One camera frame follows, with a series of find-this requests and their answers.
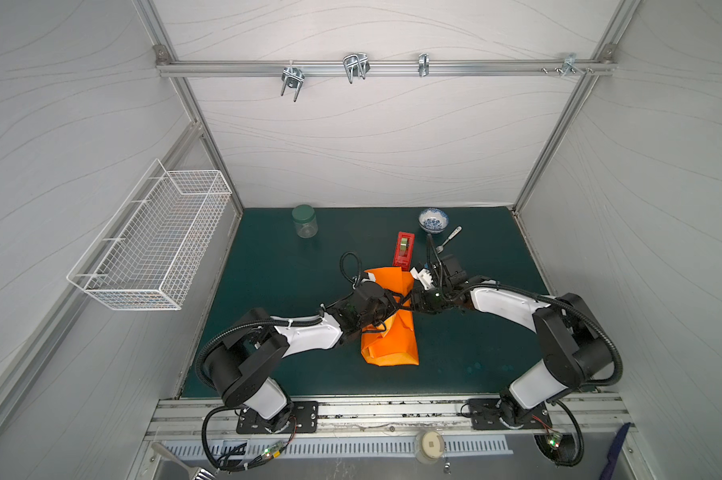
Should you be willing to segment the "orange wrapping paper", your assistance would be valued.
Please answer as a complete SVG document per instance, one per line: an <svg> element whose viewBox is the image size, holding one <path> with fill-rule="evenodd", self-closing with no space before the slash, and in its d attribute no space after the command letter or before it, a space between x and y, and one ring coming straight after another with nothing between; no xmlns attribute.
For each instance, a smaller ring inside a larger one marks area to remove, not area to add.
<svg viewBox="0 0 722 480"><path fill-rule="evenodd" d="M383 267L367 270L374 281L399 294L411 292L414 278L399 267ZM371 365L380 367L418 365L419 353L414 328L413 313L399 310L386 321L385 334L362 334L361 355Z"/></svg>

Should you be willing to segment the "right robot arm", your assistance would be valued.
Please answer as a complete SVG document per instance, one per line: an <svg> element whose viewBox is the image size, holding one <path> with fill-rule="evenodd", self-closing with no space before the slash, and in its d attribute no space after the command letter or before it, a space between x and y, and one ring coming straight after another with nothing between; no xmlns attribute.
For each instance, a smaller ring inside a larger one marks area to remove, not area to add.
<svg viewBox="0 0 722 480"><path fill-rule="evenodd" d="M548 401L622 379L624 362L615 342L576 294L550 297L484 276L469 278L453 256L430 260L410 274L409 299L416 312L460 307L502 317L537 336L542 359L502 390L493 407L512 429L521 428Z"/></svg>

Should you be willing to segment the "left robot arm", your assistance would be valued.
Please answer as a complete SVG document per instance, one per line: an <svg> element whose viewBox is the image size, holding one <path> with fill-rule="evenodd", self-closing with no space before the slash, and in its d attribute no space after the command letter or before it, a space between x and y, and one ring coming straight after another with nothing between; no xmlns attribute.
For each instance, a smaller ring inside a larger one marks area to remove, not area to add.
<svg viewBox="0 0 722 480"><path fill-rule="evenodd" d="M278 427L293 402L272 378L281 361L313 350L331 350L370 333L408 306L411 295L371 279L316 314L286 318L249 310L197 353L195 374L229 409L247 408Z"/></svg>

